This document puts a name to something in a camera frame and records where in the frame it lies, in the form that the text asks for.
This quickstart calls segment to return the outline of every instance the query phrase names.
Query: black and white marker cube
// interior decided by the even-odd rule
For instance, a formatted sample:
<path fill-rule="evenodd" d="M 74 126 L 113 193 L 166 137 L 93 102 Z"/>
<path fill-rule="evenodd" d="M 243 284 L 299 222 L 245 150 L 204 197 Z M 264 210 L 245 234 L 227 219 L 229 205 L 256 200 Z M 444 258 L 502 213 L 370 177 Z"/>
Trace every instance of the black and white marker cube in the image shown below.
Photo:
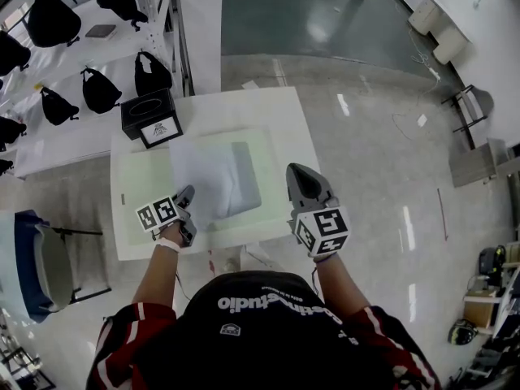
<path fill-rule="evenodd" d="M 340 251 L 350 237 L 350 221 L 344 206 L 301 213 L 295 227 L 294 234 L 312 258 Z"/>
<path fill-rule="evenodd" d="M 145 232 L 158 229 L 179 219 L 173 198 L 162 197 L 136 209 L 137 218 Z"/>

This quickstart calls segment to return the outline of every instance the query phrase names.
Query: tissue box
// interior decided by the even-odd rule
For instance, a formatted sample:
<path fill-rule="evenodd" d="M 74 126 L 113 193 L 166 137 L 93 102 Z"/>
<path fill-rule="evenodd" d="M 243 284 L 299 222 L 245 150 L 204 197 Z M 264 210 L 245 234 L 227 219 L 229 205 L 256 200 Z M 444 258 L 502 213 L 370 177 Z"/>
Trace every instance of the tissue box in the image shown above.
<path fill-rule="evenodd" d="M 146 149 L 183 134 L 169 89 L 121 103 L 121 126 L 131 140 L 140 137 Z"/>

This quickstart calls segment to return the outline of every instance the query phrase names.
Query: tiled floor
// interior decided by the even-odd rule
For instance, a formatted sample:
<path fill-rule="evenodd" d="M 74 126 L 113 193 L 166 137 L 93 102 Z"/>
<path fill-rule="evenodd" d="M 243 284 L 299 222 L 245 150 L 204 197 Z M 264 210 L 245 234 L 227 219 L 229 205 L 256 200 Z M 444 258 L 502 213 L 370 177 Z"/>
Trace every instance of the tiled floor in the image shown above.
<path fill-rule="evenodd" d="M 405 324 L 445 382 L 482 342 L 479 337 L 455 347 L 446 337 L 462 313 L 479 251 L 512 239 L 505 182 L 453 187 L 448 159 L 463 143 L 451 133 L 457 126 L 453 112 L 440 106 L 444 89 L 418 98 L 430 80 L 335 59 L 277 59 L 288 85 L 297 88 L 322 172 L 352 220 L 353 237 L 341 257 L 368 299 Z M 279 75 L 269 56 L 223 58 L 224 90 L 240 89 L 249 80 L 278 86 Z M 338 93 L 349 115 L 341 110 Z M 421 114 L 427 117 L 422 128 Z M 147 261 L 119 262 L 115 255 L 109 170 L 110 160 L 100 158 L 25 182 L 0 178 L 1 209 L 32 208 L 56 225 L 101 228 L 105 234 L 98 244 L 88 237 L 68 244 L 77 283 L 91 290 L 108 281 L 113 292 L 70 306 L 40 325 L 24 326 L 13 314 L 9 319 L 20 343 L 41 357 L 58 388 L 84 387 L 102 317 L 131 301 L 146 269 Z M 292 237 L 260 247 L 285 270 L 310 281 L 312 262 Z M 214 253 L 217 271 L 234 253 Z M 181 258 L 179 273 L 189 297 L 212 278 L 209 258 L 206 253 Z M 179 314 L 186 303 L 177 288 Z"/>
<path fill-rule="evenodd" d="M 436 44 L 410 32 L 398 0 L 223 0 L 222 55 L 289 54 L 350 59 L 430 77 L 418 49 L 444 85 L 459 79 L 434 59 Z"/>

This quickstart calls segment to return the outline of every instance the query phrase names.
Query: white floor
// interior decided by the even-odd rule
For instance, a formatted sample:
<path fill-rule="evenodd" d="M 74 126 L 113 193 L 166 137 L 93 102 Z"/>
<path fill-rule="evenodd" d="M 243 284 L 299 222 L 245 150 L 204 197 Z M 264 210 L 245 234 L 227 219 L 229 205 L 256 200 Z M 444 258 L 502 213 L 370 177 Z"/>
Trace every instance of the white floor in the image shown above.
<path fill-rule="evenodd" d="M 341 257 L 370 302 L 405 324 L 444 383 L 482 343 L 478 337 L 455 347 L 447 335 L 462 314 L 479 251 L 513 238 L 507 184 L 493 180 L 453 187 L 449 155 L 464 144 L 451 133 L 457 126 L 454 112 L 440 106 L 442 87 L 418 98 L 431 81 L 333 59 L 278 59 L 281 70 L 275 72 L 272 57 L 223 58 L 223 90 L 239 89 L 249 80 L 260 87 L 284 82 L 297 87 L 320 167 L 352 220 L 353 237 Z M 344 95 L 348 114 L 338 93 Z M 427 117 L 423 127 L 417 125 L 421 114 Z M 109 168 L 110 160 L 102 158 L 42 172 L 25 182 L 0 179 L 1 209 L 34 209 L 53 225 L 101 228 L 105 234 L 101 242 L 78 237 L 68 245 L 77 283 L 94 290 L 108 282 L 113 292 L 69 306 L 40 325 L 21 323 L 13 314 L 8 319 L 19 342 L 41 357 L 58 388 L 85 386 L 103 316 L 131 301 L 147 265 L 117 261 Z M 312 264 L 295 239 L 260 246 L 285 270 L 310 281 Z M 191 297 L 213 278 L 210 260 L 218 275 L 236 253 L 181 258 L 186 294 Z M 178 314 L 186 303 L 177 288 Z"/>

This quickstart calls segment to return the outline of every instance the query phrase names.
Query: wall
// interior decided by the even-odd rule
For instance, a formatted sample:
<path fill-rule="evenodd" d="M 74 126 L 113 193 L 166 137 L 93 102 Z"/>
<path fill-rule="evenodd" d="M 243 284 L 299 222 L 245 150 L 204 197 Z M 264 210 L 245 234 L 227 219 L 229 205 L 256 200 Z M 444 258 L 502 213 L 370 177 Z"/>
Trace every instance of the wall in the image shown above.
<path fill-rule="evenodd" d="M 222 0 L 180 0 L 196 95 L 220 92 Z"/>
<path fill-rule="evenodd" d="M 415 8 L 422 0 L 405 1 Z M 477 9 L 477 0 L 440 1 L 472 40 L 453 66 L 465 84 L 486 89 L 495 99 L 482 129 L 508 145 L 520 143 L 520 0 L 482 0 Z"/>

